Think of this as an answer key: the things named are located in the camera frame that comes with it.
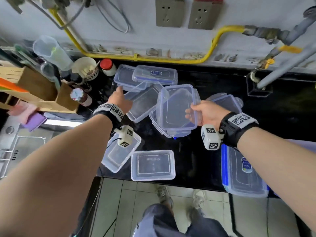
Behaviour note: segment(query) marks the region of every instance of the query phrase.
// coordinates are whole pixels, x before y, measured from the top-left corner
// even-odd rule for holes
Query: wall socket
[[[212,30],[222,6],[222,1],[193,1],[188,28]]]
[[[156,25],[181,27],[184,16],[184,0],[156,0]]]

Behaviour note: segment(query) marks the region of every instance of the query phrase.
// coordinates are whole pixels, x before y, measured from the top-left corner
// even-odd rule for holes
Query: kitchen sink
[[[48,119],[40,127],[29,132],[20,125],[16,117],[9,116],[0,131],[0,179],[50,139],[81,123]]]

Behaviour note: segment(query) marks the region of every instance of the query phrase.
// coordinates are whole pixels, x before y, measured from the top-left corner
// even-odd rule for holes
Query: white floor
[[[119,198],[119,204],[117,207],[117,220],[110,228],[105,237],[130,237],[136,227],[138,221],[141,220],[144,210],[151,204],[158,203],[158,197],[156,195],[156,187],[154,184],[133,182],[133,181],[123,181],[120,185],[120,180],[115,179],[104,179],[106,182],[106,188],[102,188],[99,203],[102,200],[108,198],[113,198],[113,193],[117,192],[121,188],[121,194]],[[181,188],[168,186],[169,192],[172,196],[174,206],[173,211],[175,214],[175,220],[177,227],[180,232],[185,233],[188,226],[190,225],[186,217],[186,209],[192,204],[192,193],[193,189]],[[206,203],[205,203],[205,213],[207,217],[214,218],[218,220],[222,226],[225,228],[227,233],[231,236],[235,236],[232,232],[231,215],[229,208],[229,200],[227,193],[206,191]],[[117,205],[116,202],[112,202],[112,208]],[[102,204],[98,204],[97,216],[101,219],[101,215],[106,215],[105,211],[100,211],[102,208],[106,209],[108,207],[102,207]],[[108,216],[103,216],[102,219],[110,219]],[[108,221],[107,223],[100,223],[98,231],[92,231],[90,236],[102,236],[101,233],[109,228],[113,221]]]

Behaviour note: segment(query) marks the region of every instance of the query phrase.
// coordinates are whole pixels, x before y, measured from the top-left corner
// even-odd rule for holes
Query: hanging cable
[[[117,31],[119,31],[119,32],[122,32],[122,33],[125,33],[125,34],[129,32],[129,30],[130,30],[130,25],[129,25],[128,19],[125,17],[124,13],[122,13],[122,12],[120,11],[120,9],[118,9],[118,7],[117,7],[116,5],[114,5],[110,0],[107,0],[107,1],[111,4],[111,6],[114,7],[114,9],[117,10],[118,13],[120,13],[121,16],[124,18],[125,23],[126,23],[126,31],[122,31],[122,30],[118,29],[117,27],[115,27],[112,23],[110,23],[110,21],[107,19],[107,17],[104,15],[104,13],[101,11],[100,6],[99,6],[99,4],[97,3],[97,1],[96,1],[96,0],[92,0],[92,1],[93,1],[93,2],[95,3],[95,5],[97,6],[99,12],[100,12],[101,15],[104,17],[104,19],[105,19],[105,20],[108,22],[108,24],[110,24],[115,30],[117,30]]]
[[[32,0],[26,0],[28,3],[30,3],[33,7],[35,7],[36,9],[38,9],[40,12],[42,12],[45,16],[47,16],[54,24],[55,26],[58,27],[58,29],[63,30],[66,27],[68,27],[69,25],[71,25],[74,20],[77,19],[77,17],[80,15],[80,13],[82,12],[87,0],[82,0],[82,4],[81,7],[78,9],[77,13],[70,19],[70,21],[68,21],[67,23],[65,23],[65,25],[60,26],[47,12],[45,12],[45,10],[43,10],[39,5],[37,5],[34,1]]]

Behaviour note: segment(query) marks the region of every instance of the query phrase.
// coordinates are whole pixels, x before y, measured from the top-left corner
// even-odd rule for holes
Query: yellow gas pipe
[[[57,20],[57,22],[60,25],[64,25],[65,23],[63,20],[59,17],[56,9],[50,9],[49,12],[54,16],[54,18]],[[68,35],[69,39],[74,43],[74,45],[78,48],[79,51],[85,56],[91,57],[91,58],[109,58],[109,59],[120,59],[120,60],[129,60],[129,61],[140,61],[140,62],[161,62],[161,63],[177,63],[177,64],[198,64],[206,61],[211,54],[213,53],[215,47],[218,44],[218,41],[220,37],[229,31],[235,31],[243,33],[245,29],[245,26],[238,26],[238,25],[231,25],[231,26],[224,26],[220,28],[212,40],[212,45],[207,52],[207,54],[202,59],[197,60],[186,60],[186,59],[175,59],[175,58],[159,58],[159,57],[142,57],[135,53],[134,55],[115,55],[115,54],[98,54],[98,53],[90,53],[85,51],[78,41],[75,39],[75,37],[72,35],[72,33],[69,31],[68,28],[65,28],[64,31]]]

